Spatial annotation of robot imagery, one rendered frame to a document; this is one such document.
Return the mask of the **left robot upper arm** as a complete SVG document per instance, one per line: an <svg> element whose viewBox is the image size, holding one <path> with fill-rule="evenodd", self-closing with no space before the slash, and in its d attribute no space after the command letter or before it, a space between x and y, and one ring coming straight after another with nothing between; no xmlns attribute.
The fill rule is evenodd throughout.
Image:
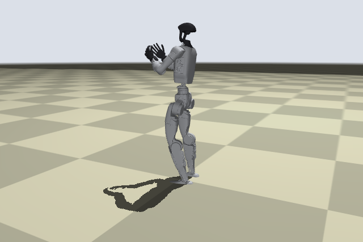
<svg viewBox="0 0 363 242"><path fill-rule="evenodd" d="M163 75L166 69L177 59L181 58L185 52L185 49L180 46L175 46L171 49L168 56L163 60L160 67L155 70L159 75Z"/></svg>

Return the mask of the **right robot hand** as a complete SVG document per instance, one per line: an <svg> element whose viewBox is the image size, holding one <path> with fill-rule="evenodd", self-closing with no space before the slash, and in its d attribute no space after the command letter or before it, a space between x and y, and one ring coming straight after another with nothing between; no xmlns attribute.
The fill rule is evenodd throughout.
<svg viewBox="0 0 363 242"><path fill-rule="evenodd" d="M153 44L154 45L154 44ZM156 43L156 45L157 45L157 47L159 48L157 48L155 45L154 45L154 47L156 48L156 50L153 48L153 50L156 52L154 52L153 50L152 50L152 52L158 57L158 58L161 58L161 61L163 62L163 59L165 59L167 56L165 56L165 52L164 52L164 47L163 47L163 45L161 45L162 46L162 49L159 47L159 45Z"/></svg>

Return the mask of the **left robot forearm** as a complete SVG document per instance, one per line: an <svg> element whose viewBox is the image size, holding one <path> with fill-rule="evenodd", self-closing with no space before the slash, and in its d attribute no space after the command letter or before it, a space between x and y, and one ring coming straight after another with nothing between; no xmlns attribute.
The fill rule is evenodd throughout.
<svg viewBox="0 0 363 242"><path fill-rule="evenodd" d="M152 63L152 68L153 68L154 71L157 70L160 67L159 60L156 61L155 59L152 59L151 63Z"/></svg>

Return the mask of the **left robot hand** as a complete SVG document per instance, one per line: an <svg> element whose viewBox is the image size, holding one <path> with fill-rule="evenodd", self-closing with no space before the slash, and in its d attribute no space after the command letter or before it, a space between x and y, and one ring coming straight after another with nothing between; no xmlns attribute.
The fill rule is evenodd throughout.
<svg viewBox="0 0 363 242"><path fill-rule="evenodd" d="M150 48L149 48L150 47ZM150 62L152 61L152 59L155 59L156 61L158 61L157 57L154 56L153 52L152 52L152 47L151 45L149 45L147 48L146 48L146 51L145 51L145 56L150 60Z"/></svg>

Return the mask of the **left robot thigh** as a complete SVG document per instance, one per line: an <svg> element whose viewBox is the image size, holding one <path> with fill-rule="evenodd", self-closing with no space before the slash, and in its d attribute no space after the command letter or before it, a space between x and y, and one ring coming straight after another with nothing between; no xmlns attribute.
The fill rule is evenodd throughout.
<svg viewBox="0 0 363 242"><path fill-rule="evenodd" d="M174 103L170 103L167 109L166 118L165 118L165 132L166 138L169 147L174 142L177 142L181 145L181 149L183 148L183 144L180 140L175 139L176 132L178 130L179 118L177 115L181 116L184 111L184 103L182 100L177 100Z"/></svg>

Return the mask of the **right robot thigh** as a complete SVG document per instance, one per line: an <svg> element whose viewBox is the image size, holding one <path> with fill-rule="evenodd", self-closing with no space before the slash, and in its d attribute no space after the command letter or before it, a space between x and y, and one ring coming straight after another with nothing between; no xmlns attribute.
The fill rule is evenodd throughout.
<svg viewBox="0 0 363 242"><path fill-rule="evenodd" d="M194 107L195 101L192 99L191 104L188 108L185 108L181 116L178 115L179 129L181 136L183 137L184 143L187 145L192 145L195 143L196 137L189 133L189 126L191 121L190 111L187 109L192 109Z"/></svg>

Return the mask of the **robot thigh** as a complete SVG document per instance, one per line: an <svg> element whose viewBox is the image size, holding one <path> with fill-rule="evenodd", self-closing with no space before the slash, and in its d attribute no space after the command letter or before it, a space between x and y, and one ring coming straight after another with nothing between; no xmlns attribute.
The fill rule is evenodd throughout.
<svg viewBox="0 0 363 242"><path fill-rule="evenodd" d="M181 116L178 115L179 129L181 136L183 137L184 143L187 145L192 145L195 143L196 137L189 133L189 126L191 121L190 111L187 109L192 109L194 107L195 101L192 99L191 104L188 108L185 108Z"/></svg>
<svg viewBox="0 0 363 242"><path fill-rule="evenodd" d="M174 142L177 142L181 145L181 149L183 148L183 144L180 140L175 139L176 132L178 130L179 118L177 115L181 116L184 111L184 103L182 100L177 100L174 103L170 103L167 109L166 118L165 118L165 132L166 138L169 147Z"/></svg>

